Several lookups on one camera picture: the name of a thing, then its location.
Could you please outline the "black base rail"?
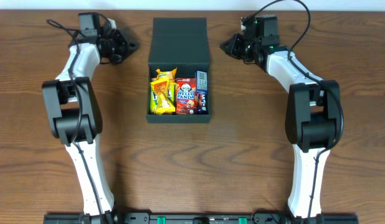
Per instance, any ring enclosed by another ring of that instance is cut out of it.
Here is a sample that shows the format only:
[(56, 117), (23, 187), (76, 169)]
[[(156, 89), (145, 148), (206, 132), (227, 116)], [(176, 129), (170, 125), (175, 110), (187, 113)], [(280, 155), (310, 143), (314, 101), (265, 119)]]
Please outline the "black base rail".
[(317, 215), (312, 218), (292, 218), (284, 214), (255, 213), (253, 215), (150, 215), (148, 213), (124, 213), (88, 216), (77, 214), (49, 214), (44, 224), (68, 223), (116, 223), (116, 224), (272, 224), (272, 223), (321, 223), (358, 224), (356, 215)]

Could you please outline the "red Hello Panda box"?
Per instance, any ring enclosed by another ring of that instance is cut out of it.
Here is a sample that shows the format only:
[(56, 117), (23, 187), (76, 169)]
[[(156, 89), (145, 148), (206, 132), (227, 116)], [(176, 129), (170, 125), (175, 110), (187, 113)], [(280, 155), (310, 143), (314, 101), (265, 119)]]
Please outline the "red Hello Panda box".
[(176, 79), (176, 114), (191, 115), (197, 113), (197, 92), (195, 78)]

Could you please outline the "blue Dairy Milk bar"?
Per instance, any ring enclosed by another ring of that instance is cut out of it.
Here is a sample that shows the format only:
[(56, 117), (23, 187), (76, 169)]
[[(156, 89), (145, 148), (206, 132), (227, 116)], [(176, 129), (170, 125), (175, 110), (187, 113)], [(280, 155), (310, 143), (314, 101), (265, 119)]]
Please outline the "blue Dairy Milk bar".
[(207, 112), (207, 103), (206, 103), (206, 93), (198, 92), (197, 93), (197, 112), (199, 114), (208, 114)]

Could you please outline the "green Pretz box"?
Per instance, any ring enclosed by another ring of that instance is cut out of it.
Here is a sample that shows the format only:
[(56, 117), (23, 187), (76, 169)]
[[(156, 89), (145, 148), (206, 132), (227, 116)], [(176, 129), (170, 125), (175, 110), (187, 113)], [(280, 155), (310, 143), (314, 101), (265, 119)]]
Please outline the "green Pretz box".
[(174, 84), (169, 84), (168, 85), (168, 93), (167, 93), (167, 96), (168, 96), (168, 101), (171, 105), (170, 108), (166, 108), (166, 109), (160, 109), (158, 111), (158, 104), (160, 103), (160, 100), (159, 100), (159, 97), (158, 95), (154, 92), (154, 84), (157, 84), (158, 82), (156, 81), (156, 79), (154, 79), (151, 83), (150, 83), (150, 111), (152, 114), (173, 114), (176, 109), (174, 107)]

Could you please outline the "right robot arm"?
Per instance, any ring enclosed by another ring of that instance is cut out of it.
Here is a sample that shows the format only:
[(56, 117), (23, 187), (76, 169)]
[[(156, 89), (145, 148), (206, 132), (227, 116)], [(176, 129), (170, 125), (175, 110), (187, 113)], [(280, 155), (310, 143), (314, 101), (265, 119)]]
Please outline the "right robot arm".
[(243, 17), (241, 32), (220, 48), (232, 58), (259, 66), (287, 91), (285, 132), (294, 150), (288, 220), (322, 223), (320, 194), (325, 162), (343, 132), (338, 82), (312, 74), (291, 48), (280, 44), (275, 14)]

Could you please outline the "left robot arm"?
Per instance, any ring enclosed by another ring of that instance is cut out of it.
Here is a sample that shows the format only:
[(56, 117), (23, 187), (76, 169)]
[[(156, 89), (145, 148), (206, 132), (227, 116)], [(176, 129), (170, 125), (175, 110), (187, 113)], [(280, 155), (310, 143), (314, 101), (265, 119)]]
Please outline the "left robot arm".
[(54, 80), (42, 84), (45, 109), (53, 136), (71, 157), (83, 196), (81, 215), (46, 215), (52, 223), (121, 223), (100, 155), (103, 120), (92, 87), (100, 64), (118, 65), (138, 45), (99, 12), (78, 14), (79, 27), (69, 29), (49, 19), (47, 23), (71, 36), (69, 59)]

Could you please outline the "dark green box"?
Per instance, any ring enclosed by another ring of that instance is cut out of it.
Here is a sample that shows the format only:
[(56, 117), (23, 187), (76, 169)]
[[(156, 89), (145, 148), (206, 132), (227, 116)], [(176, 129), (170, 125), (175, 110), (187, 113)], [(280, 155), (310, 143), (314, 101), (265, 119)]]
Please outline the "dark green box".
[(153, 19), (153, 37), (148, 57), (148, 81), (156, 77), (157, 69), (176, 69), (177, 78), (196, 78), (206, 73), (210, 89), (210, 51), (207, 39), (207, 20), (197, 18)]

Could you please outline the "small blue candy box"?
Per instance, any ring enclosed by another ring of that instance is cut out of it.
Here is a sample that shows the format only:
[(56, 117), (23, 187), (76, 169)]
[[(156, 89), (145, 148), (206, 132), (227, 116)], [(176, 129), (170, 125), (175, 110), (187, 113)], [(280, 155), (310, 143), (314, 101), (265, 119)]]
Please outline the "small blue candy box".
[(208, 91), (207, 72), (197, 70), (195, 75), (196, 75), (197, 92), (207, 93)]

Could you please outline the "small yellow snack packet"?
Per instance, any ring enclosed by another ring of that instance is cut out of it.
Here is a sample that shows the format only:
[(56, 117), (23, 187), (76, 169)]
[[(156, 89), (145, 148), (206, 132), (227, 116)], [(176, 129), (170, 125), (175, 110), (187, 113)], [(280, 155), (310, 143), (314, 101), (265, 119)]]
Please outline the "small yellow snack packet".
[(156, 69), (156, 72), (158, 74), (157, 75), (158, 80), (164, 79), (165, 77), (167, 77), (171, 83), (175, 82), (177, 68), (170, 71), (161, 71), (160, 69)]

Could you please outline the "large yellow snack packet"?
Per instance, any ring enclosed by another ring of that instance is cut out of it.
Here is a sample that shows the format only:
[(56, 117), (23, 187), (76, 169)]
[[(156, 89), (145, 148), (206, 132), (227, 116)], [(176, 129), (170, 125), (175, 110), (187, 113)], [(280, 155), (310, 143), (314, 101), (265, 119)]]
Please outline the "large yellow snack packet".
[(171, 114), (176, 111), (174, 104), (168, 97), (169, 83), (168, 77), (163, 77), (150, 83), (151, 96), (153, 98), (151, 112), (153, 114)]

